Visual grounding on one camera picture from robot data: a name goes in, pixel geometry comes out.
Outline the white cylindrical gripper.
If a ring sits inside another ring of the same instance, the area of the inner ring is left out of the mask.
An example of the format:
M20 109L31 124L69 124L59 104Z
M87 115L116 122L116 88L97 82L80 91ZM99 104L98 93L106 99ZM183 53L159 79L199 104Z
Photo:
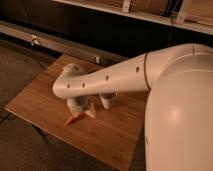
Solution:
M95 118L96 117L96 109L95 108L90 108L90 98L87 96L80 96L76 98L69 98L67 100L67 105L70 109L70 113L73 117L78 117L80 116L80 112L85 111L85 113L91 117Z

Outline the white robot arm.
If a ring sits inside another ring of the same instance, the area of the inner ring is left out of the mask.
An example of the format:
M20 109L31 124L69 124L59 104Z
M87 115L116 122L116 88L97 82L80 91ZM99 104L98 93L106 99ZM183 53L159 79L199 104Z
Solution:
M109 108L118 92L148 91L146 171L213 171L213 48L183 44L139 55L86 74L68 64L56 96L82 111L98 94Z

